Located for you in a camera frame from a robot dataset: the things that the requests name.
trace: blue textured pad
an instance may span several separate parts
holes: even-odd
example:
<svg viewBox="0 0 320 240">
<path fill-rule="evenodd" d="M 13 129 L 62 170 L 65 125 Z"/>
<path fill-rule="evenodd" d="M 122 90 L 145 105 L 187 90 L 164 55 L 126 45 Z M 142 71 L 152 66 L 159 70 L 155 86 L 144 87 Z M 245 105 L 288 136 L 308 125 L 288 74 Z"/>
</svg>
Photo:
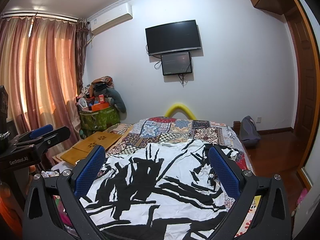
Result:
<svg viewBox="0 0 320 240">
<path fill-rule="evenodd" d="M 98 172 L 105 162 L 105 159 L 106 151 L 100 146 L 75 181 L 74 194 L 77 198 L 87 195 L 94 179 L 97 177 Z"/>
<path fill-rule="evenodd" d="M 209 162 L 228 196 L 237 200 L 240 196 L 239 181 L 214 147 L 209 150 Z"/>
<path fill-rule="evenodd" d="M 53 126 L 51 124 L 40 127 L 36 130 L 31 131 L 30 140 L 36 139 L 36 138 L 43 136 L 44 134 L 49 133 L 51 131 L 53 131 Z"/>
</svg>

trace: gray backpack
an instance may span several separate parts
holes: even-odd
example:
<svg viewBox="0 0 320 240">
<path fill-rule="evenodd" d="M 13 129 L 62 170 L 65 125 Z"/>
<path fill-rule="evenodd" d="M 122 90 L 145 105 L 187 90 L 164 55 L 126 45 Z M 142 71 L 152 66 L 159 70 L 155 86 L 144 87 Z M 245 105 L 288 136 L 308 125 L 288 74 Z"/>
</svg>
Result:
<svg viewBox="0 0 320 240">
<path fill-rule="evenodd" d="M 239 139 L 246 147 L 256 146 L 260 141 L 260 135 L 257 132 L 256 124 L 250 116 L 246 116 L 242 119 Z"/>
</svg>

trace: black monitor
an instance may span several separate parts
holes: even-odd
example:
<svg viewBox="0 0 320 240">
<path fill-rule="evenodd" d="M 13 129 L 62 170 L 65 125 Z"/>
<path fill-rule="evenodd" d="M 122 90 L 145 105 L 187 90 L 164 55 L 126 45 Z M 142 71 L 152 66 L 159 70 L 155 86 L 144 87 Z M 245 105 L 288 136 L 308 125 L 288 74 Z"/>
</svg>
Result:
<svg viewBox="0 0 320 240">
<path fill-rule="evenodd" d="M 168 23 L 146 29 L 148 54 L 201 49 L 196 20 Z"/>
<path fill-rule="evenodd" d="M 164 76 L 192 73 L 189 51 L 161 55 L 161 63 Z"/>
</svg>

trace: bed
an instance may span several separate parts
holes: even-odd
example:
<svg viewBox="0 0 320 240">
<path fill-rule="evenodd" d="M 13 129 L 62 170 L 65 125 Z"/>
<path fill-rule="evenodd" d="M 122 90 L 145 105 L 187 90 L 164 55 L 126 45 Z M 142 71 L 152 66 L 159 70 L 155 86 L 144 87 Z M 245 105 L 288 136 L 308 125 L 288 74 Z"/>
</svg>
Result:
<svg viewBox="0 0 320 240">
<path fill-rule="evenodd" d="M 209 144 L 253 170 L 235 131 L 223 123 L 160 116 L 116 132 L 122 137 L 80 199 L 109 239 L 206 239 L 234 203 L 210 167 Z M 236 236 L 250 225 L 258 201 Z"/>
</svg>

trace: curtain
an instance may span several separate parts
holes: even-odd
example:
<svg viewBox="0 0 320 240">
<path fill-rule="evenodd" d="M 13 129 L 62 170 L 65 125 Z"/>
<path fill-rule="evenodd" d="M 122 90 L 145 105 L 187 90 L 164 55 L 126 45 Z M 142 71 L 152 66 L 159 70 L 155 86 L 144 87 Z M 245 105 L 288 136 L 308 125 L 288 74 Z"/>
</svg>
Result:
<svg viewBox="0 0 320 240">
<path fill-rule="evenodd" d="M 74 23 L 51 18 L 2 19 L 0 22 L 0 83 L 9 95 L 8 116 L 19 134 L 47 124 L 67 126 L 67 141 L 49 149 L 52 156 L 79 140 L 76 103 Z"/>
<path fill-rule="evenodd" d="M 87 45 L 87 36 L 89 33 L 87 19 L 79 19 L 76 23 L 76 80 L 77 80 L 77 93 L 80 95 L 83 82 L 82 77 L 84 74 L 85 53 Z"/>
</svg>

